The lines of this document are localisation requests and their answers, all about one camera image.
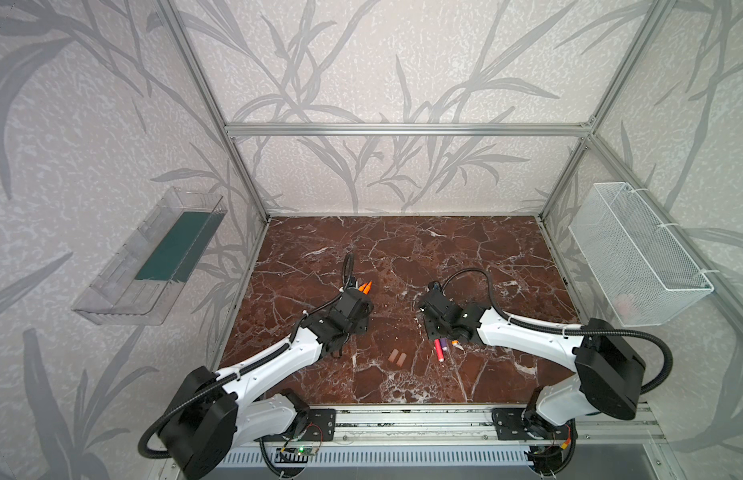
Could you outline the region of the pink marker group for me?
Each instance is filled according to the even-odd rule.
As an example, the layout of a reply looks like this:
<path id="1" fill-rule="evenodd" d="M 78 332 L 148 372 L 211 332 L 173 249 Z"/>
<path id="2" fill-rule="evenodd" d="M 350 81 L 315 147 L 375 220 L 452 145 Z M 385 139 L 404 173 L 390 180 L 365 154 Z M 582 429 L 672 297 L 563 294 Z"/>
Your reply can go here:
<path id="1" fill-rule="evenodd" d="M 441 346 L 441 340 L 433 340 L 433 345 L 435 345 L 435 352 L 437 352 L 437 361 L 439 361 L 439 363 L 445 362 L 445 354 L 443 354 L 443 346 Z"/>

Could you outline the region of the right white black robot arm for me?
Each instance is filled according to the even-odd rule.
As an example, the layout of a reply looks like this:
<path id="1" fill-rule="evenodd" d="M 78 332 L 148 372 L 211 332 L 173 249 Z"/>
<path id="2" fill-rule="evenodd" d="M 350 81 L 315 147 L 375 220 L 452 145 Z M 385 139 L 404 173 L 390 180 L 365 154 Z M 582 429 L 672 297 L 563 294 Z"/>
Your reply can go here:
<path id="1" fill-rule="evenodd" d="M 439 284 L 419 300 L 429 338 L 507 348 L 551 361 L 573 373 L 537 388 L 523 412 L 525 427 L 552 430 L 589 414 L 633 420 L 645 362 L 605 321 L 555 324 L 447 298 Z"/>

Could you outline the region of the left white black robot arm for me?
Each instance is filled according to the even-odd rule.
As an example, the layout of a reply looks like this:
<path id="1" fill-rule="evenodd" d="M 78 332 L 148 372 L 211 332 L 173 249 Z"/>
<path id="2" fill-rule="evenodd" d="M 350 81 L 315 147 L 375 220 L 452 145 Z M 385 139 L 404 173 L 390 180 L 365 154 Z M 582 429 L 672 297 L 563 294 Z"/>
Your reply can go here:
<path id="1" fill-rule="evenodd" d="M 238 364 L 189 373 L 164 415 L 141 437 L 139 454 L 171 458 L 185 478 L 202 479 L 235 446 L 305 430 L 310 408 L 299 396 L 266 393 L 366 333 L 373 312 L 370 289 L 370 284 L 346 288 L 304 315 L 289 336 Z"/>

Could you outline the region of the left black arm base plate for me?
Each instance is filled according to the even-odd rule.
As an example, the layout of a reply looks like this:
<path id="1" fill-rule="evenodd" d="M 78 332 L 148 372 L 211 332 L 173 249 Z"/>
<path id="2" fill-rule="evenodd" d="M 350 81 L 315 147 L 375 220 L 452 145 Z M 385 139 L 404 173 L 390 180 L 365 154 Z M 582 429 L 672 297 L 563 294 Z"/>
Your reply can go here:
<path id="1" fill-rule="evenodd" d="M 335 409 L 310 409 L 300 412 L 284 433 L 277 434 L 277 440 L 290 441 L 332 441 L 335 437 L 338 412 Z"/>

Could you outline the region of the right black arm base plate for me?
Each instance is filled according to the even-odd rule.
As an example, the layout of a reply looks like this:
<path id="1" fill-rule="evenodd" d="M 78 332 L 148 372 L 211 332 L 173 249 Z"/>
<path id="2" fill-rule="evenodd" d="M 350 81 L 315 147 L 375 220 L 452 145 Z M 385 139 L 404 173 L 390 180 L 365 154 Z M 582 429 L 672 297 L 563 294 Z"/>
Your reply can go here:
<path id="1" fill-rule="evenodd" d="M 497 407 L 491 410 L 491 424 L 499 440 L 549 441 L 563 443 L 577 439 L 575 423 L 555 426 L 537 411 L 525 407 Z"/>

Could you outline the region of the aluminium frame rail front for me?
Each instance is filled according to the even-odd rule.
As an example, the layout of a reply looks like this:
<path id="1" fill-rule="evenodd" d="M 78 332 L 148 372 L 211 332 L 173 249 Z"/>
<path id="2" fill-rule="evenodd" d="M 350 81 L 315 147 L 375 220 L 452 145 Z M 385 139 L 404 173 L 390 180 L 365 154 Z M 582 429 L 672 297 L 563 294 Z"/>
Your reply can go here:
<path id="1" fill-rule="evenodd" d="M 499 440 L 491 410 L 519 404 L 357 404 L 332 405 L 338 412 L 332 441 L 309 443 L 319 448 L 350 446 L 511 445 L 549 441 Z M 599 414 L 575 420 L 577 443 L 662 444 L 667 441 L 649 405 L 631 421 Z"/>

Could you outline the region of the clear plastic wall bin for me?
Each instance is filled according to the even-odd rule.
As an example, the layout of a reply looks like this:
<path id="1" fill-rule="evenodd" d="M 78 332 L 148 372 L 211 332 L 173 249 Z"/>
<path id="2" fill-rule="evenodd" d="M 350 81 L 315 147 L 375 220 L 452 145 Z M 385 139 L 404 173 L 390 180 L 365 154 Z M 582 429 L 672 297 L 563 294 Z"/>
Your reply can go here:
<path id="1" fill-rule="evenodd" d="M 73 312 L 101 326 L 163 324 L 227 213 L 221 194 L 168 189 Z"/>

